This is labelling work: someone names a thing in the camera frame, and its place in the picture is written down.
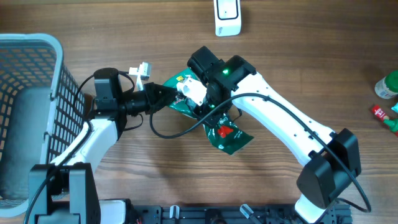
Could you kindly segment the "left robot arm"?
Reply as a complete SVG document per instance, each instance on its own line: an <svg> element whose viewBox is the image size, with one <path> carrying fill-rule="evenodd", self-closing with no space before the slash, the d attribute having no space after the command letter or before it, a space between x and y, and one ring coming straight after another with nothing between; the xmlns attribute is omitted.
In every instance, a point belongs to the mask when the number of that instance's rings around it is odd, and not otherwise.
<svg viewBox="0 0 398 224"><path fill-rule="evenodd" d="M176 88L146 83L142 90L123 91L120 77L129 73L101 68L95 81L97 108L83 118L75 140L49 164L37 164L29 172L29 206L24 223L101 223L101 208L93 174L102 158L127 131L128 116L153 114L169 105Z"/></svg>

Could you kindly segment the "red snack stick packet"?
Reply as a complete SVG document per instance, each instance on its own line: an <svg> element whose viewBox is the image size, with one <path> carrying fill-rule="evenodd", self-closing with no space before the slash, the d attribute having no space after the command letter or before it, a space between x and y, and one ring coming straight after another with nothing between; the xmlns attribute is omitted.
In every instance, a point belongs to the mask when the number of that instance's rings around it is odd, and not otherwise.
<svg viewBox="0 0 398 224"><path fill-rule="evenodd" d="M373 105L371 108L371 112L373 115L385 126L387 127L383 121L385 119L393 119L392 117L388 116L386 112L379 106L379 105Z"/></svg>

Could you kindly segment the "yellow red sauce bottle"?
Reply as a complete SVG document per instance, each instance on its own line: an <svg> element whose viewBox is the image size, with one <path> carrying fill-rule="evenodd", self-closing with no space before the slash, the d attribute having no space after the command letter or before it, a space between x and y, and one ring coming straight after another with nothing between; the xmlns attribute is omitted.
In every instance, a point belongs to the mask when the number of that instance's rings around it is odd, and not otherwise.
<svg viewBox="0 0 398 224"><path fill-rule="evenodd" d="M383 123L389 128L389 130L396 136L398 134L398 121L397 119L385 119Z"/></svg>

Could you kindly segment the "green lid glass jar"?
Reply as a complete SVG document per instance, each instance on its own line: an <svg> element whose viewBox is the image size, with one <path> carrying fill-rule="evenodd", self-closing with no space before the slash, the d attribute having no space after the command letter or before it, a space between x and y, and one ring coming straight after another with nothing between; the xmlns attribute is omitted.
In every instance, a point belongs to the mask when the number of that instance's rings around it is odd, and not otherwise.
<svg viewBox="0 0 398 224"><path fill-rule="evenodd" d="M397 70L391 72L381 80L379 80L374 87L377 96L383 99L391 99L397 96Z"/></svg>

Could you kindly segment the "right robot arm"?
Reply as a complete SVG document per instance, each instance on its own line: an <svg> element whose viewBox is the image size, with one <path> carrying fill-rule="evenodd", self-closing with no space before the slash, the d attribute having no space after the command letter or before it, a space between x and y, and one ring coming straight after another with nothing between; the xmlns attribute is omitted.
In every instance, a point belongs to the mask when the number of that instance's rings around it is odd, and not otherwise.
<svg viewBox="0 0 398 224"><path fill-rule="evenodd" d="M231 106L256 118L292 152L303 170L297 179L301 196L294 209L307 223L315 223L361 173L357 137L339 133L298 110L265 81L253 65L235 55L218 59L203 46L188 67L205 91L194 90L194 115L215 127Z"/></svg>

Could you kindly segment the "mint wet wipes pack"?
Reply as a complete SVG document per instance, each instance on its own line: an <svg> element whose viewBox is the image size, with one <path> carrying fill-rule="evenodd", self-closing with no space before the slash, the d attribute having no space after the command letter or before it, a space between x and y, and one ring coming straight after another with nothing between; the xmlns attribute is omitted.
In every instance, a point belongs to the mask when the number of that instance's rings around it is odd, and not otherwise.
<svg viewBox="0 0 398 224"><path fill-rule="evenodd" d="M391 110L394 111L394 112L396 112L396 113L398 113L398 103L396 103L396 104L391 108Z"/></svg>

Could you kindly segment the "green 3M gloves packet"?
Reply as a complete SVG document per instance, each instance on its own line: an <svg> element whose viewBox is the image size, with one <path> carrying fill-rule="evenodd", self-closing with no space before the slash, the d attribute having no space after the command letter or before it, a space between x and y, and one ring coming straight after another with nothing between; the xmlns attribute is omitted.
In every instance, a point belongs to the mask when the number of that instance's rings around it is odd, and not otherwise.
<svg viewBox="0 0 398 224"><path fill-rule="evenodd" d="M186 68L182 72L168 79L163 86L176 88L182 93L188 93L188 96L178 96L175 101L169 104L169 108L178 111L185 116L193 119L201 120L201 118L193 112L193 106L196 106L196 99L192 101L189 93L191 86L198 86L199 96L205 95L205 87L196 75ZM240 130L234 121L229 117L228 113L223 113L216 118L216 124L212 127L202 122L205 133L210 143L219 150L233 155L249 144L254 137Z"/></svg>

